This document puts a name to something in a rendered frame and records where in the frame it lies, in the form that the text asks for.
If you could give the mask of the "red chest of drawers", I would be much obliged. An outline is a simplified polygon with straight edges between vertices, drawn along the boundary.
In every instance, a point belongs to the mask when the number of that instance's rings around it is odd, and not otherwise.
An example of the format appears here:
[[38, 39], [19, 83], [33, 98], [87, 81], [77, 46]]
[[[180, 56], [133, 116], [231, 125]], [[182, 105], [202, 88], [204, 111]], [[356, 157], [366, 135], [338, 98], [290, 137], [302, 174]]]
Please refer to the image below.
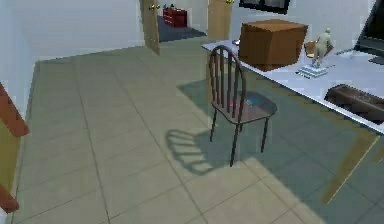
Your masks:
[[172, 27], [187, 26], [187, 11], [181, 9], [166, 8], [163, 10], [164, 23]]

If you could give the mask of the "dark brown wooden chair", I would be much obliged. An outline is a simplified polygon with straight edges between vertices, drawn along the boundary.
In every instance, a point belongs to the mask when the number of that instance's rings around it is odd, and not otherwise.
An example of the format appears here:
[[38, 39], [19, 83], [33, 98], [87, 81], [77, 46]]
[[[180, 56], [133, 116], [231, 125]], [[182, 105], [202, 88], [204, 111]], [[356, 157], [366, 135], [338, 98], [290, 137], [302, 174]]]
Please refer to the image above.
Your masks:
[[[214, 108], [210, 140], [213, 140], [217, 114], [220, 113], [235, 126], [231, 149], [230, 166], [233, 166], [238, 135], [244, 124], [258, 120], [264, 121], [260, 151], [264, 151], [270, 118], [277, 112], [277, 105], [264, 95], [249, 91], [242, 65], [235, 53], [225, 45], [216, 46], [209, 56], [209, 78], [211, 83]], [[250, 107], [246, 104], [247, 97], [256, 97], [261, 105]]]

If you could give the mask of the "light brown room door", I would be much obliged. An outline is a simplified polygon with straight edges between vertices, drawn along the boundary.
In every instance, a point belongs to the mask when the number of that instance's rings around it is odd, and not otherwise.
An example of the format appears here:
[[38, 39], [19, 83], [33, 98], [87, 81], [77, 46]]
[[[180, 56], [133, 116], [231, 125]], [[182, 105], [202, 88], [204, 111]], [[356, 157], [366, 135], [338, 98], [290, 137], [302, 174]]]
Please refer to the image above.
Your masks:
[[156, 55], [160, 54], [159, 33], [158, 33], [158, 10], [149, 10], [150, 5], [159, 5], [157, 0], [140, 0], [142, 27], [145, 46], [151, 49]]
[[209, 0], [208, 4], [208, 38], [210, 40], [227, 40], [229, 38], [232, 4], [226, 0]]

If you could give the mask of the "brown cardboard box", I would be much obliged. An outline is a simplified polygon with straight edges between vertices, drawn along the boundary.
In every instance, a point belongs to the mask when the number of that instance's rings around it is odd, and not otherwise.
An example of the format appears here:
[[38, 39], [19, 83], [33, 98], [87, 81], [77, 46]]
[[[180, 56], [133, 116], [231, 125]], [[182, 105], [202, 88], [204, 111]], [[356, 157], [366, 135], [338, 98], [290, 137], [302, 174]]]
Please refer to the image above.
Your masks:
[[238, 57], [261, 71], [295, 64], [307, 30], [305, 24], [281, 19], [243, 23]]

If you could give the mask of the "beige figure statue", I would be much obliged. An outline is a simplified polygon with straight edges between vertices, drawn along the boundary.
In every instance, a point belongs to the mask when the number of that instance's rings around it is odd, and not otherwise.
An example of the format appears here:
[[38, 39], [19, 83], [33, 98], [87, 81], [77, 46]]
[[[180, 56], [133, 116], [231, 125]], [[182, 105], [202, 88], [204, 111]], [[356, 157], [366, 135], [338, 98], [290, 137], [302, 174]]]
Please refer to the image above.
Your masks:
[[315, 42], [314, 57], [310, 58], [311, 63], [302, 66], [296, 71], [297, 74], [306, 78], [316, 78], [327, 73], [327, 68], [322, 66], [322, 62], [324, 57], [327, 55], [327, 47], [332, 45], [330, 29], [326, 28], [325, 31], [319, 35], [318, 39], [315, 40]]

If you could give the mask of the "white table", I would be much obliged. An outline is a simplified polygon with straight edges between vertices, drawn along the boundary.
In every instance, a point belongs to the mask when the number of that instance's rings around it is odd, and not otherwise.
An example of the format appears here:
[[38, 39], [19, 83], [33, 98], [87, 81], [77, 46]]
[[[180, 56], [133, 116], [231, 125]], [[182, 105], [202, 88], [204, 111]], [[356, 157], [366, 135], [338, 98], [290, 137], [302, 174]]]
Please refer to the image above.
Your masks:
[[384, 123], [375, 124], [361, 115], [354, 114], [325, 100], [327, 91], [339, 84], [346, 84], [367, 94], [384, 98], [384, 66], [371, 64], [369, 59], [371, 56], [368, 54], [330, 55], [325, 60], [328, 73], [317, 78], [298, 73], [299, 68], [309, 62], [304, 52], [301, 52], [296, 64], [267, 72], [263, 72], [244, 61], [241, 62], [244, 68], [263, 78], [332, 110], [355, 124], [359, 124], [355, 142], [322, 197], [322, 202], [325, 204], [328, 204], [335, 197], [376, 143], [381, 139], [384, 140]]

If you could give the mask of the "dark brown tray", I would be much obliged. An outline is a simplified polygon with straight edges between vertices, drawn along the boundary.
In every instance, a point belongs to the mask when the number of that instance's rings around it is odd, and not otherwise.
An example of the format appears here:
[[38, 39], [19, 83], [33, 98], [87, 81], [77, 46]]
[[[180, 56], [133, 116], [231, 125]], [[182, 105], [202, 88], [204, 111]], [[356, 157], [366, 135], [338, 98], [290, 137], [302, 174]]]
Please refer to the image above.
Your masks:
[[324, 99], [377, 125], [384, 123], [384, 99], [346, 84], [330, 88]]

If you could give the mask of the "black computer monitor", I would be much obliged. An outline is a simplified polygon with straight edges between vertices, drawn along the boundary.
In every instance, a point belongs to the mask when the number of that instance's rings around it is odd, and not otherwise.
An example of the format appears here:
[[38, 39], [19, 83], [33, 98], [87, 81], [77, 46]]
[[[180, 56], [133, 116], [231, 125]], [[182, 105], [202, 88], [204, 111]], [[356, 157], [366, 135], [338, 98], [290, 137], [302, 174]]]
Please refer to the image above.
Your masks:
[[384, 65], [384, 0], [375, 1], [354, 50], [372, 54], [371, 63]]

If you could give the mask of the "black framed wall picture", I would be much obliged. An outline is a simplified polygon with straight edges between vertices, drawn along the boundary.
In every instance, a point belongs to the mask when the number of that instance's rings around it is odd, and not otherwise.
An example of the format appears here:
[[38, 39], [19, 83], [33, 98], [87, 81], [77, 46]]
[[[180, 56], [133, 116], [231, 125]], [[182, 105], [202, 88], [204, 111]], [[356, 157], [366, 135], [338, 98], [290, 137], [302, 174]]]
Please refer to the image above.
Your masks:
[[291, 0], [239, 0], [239, 6], [264, 12], [286, 14], [290, 1]]

